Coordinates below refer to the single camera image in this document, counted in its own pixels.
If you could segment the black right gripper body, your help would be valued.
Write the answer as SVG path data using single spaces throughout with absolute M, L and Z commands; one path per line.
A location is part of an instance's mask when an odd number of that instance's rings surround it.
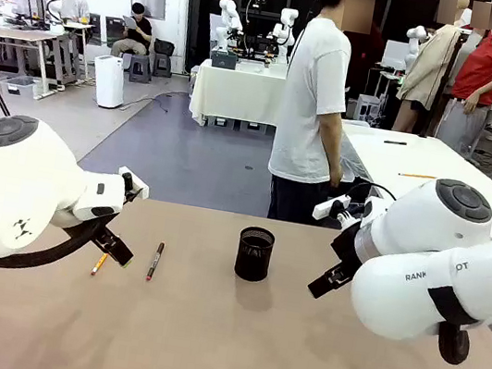
M 336 269 L 342 275 L 353 277 L 354 273 L 358 270 L 360 259 L 355 251 L 356 249 L 354 243 L 359 230 L 360 223 L 354 223 L 353 225 L 342 230 L 331 243 L 332 249 L 338 257 L 338 265 L 336 265 Z

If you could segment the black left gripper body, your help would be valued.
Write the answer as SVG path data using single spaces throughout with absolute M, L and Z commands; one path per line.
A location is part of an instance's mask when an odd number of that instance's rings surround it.
M 94 207 L 93 215 L 97 217 L 99 223 L 92 236 L 92 242 L 99 247 L 111 249 L 118 247 L 120 238 L 108 228 L 108 224 L 117 217 L 118 211 L 114 207 L 98 206 Z

